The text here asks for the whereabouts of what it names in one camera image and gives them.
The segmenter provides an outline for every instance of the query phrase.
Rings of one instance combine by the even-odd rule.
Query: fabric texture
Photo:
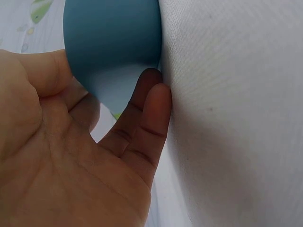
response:
[[[303,226],[303,1],[160,8],[187,226]]]

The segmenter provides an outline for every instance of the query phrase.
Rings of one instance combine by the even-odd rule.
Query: finger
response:
[[[95,128],[100,116],[100,102],[91,94],[86,95],[70,110],[70,115],[89,132]]]
[[[20,61],[27,72],[29,82],[40,97],[58,94],[72,79],[64,50],[37,54],[11,54]]]
[[[148,94],[134,139],[121,156],[150,188],[167,137],[171,106],[170,89],[156,85]]]
[[[162,82],[162,75],[156,69],[145,70],[136,85],[132,98],[117,123],[99,142],[99,145],[114,155],[122,155],[128,146],[142,115],[142,109],[150,89]]]
[[[60,96],[65,102],[68,111],[70,111],[87,94],[88,91],[76,80],[76,78],[73,78],[70,85],[60,93]]]

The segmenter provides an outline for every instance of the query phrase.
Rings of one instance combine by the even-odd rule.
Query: blue silicone object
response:
[[[113,114],[161,54],[157,0],[66,0],[64,42],[72,73]]]

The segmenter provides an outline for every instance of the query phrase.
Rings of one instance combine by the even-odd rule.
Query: white fabric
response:
[[[186,226],[303,226],[303,1],[160,6]]]

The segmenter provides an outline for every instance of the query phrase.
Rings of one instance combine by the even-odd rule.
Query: light blue handle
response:
[[[157,0],[66,0],[64,42],[77,80],[121,113],[141,72],[161,53]]]

